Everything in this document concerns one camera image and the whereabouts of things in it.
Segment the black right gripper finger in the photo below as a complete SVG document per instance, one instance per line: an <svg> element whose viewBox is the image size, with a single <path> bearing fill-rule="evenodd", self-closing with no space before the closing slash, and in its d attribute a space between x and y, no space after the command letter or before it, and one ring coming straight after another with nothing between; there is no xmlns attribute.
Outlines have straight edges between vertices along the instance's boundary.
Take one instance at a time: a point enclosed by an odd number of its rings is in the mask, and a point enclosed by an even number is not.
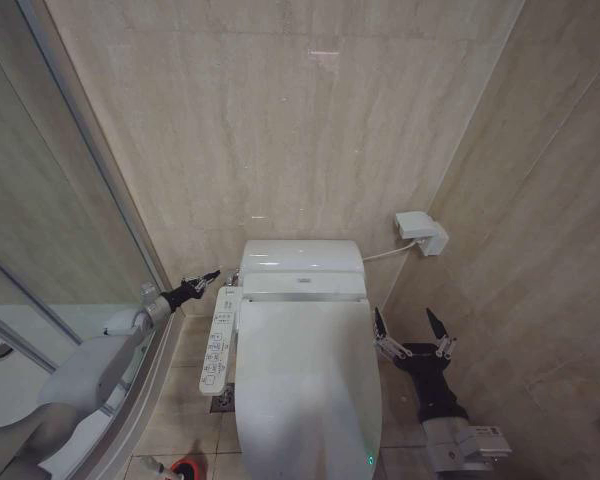
<svg viewBox="0 0 600 480"><path fill-rule="evenodd" d="M374 344L389 360L404 360L406 349L388 333L386 323L377 307L374 308Z"/></svg>
<svg viewBox="0 0 600 480"><path fill-rule="evenodd" d="M427 308L426 314L430 327L437 340L435 355L439 358L450 358L455 349L457 338L451 337L448 334L444 323L438 319L431 309Z"/></svg>

